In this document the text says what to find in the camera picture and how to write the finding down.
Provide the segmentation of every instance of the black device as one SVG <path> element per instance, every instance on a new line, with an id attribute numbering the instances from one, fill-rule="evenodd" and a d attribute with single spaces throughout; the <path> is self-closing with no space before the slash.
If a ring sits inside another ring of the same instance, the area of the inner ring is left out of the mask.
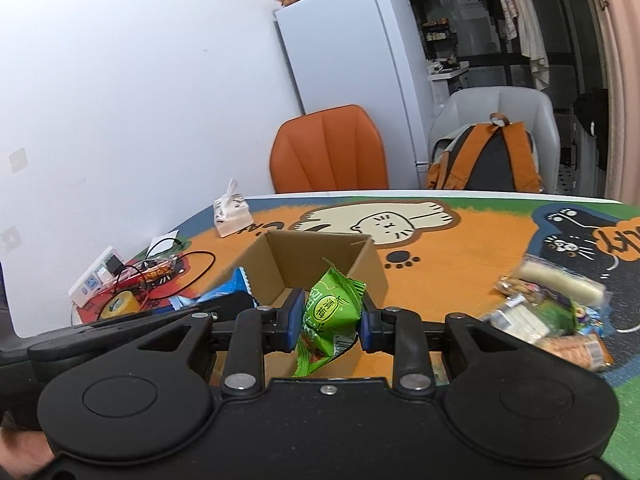
<path id="1" fill-rule="evenodd" d="M 50 378 L 37 419 L 56 452 L 33 479 L 622 478 L 599 459 L 618 420 L 608 384 L 472 317 L 423 322 L 365 296 L 360 343 L 394 356 L 391 386 L 265 385 L 264 355 L 295 347 L 304 292 L 281 308 L 222 300 L 30 346 L 29 366 Z M 222 382 L 210 386 L 218 351 Z M 430 352 L 449 384 L 436 386 Z"/>

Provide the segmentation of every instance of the tiled floor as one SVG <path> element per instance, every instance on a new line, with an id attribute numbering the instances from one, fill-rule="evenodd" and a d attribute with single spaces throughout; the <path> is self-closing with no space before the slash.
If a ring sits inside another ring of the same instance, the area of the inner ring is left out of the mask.
<path id="1" fill-rule="evenodd" d="M 558 170 L 558 194 L 574 194 L 574 170 L 569 166 L 560 165 Z"/>

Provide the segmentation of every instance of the backpack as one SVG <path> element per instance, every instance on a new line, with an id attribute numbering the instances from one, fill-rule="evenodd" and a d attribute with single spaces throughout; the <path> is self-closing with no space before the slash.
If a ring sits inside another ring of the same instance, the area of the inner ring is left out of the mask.
<path id="1" fill-rule="evenodd" d="M 441 139 L 448 144 L 427 173 L 427 189 L 540 193 L 538 154 L 524 123 L 491 114 L 491 123 L 471 124 Z"/>

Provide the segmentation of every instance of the refrigerator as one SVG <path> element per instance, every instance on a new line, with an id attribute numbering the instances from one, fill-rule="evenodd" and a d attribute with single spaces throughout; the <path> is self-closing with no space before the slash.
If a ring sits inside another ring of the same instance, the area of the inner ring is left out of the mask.
<path id="1" fill-rule="evenodd" d="M 391 189 L 420 189 L 433 88 L 409 0 L 300 0 L 276 21 L 305 114 L 360 105 L 385 146 Z"/>

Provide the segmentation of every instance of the open cardboard box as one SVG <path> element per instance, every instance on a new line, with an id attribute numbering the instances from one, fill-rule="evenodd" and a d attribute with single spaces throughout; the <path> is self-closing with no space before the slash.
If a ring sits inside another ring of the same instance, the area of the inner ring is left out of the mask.
<path id="1" fill-rule="evenodd" d="M 254 298 L 263 305 L 282 306 L 292 288 L 309 292 L 328 269 L 330 261 L 345 276 L 367 284 L 373 303 L 385 300 L 385 273 L 368 235 L 300 231 L 269 231 L 261 234 L 214 280 L 216 287 L 231 278 L 236 267 L 244 267 Z M 362 350 L 356 344 L 312 377 L 349 377 Z M 226 352 L 218 352 L 216 370 L 224 367 Z M 296 370 L 296 353 L 273 352 L 264 357 L 265 379 L 291 377 Z"/>

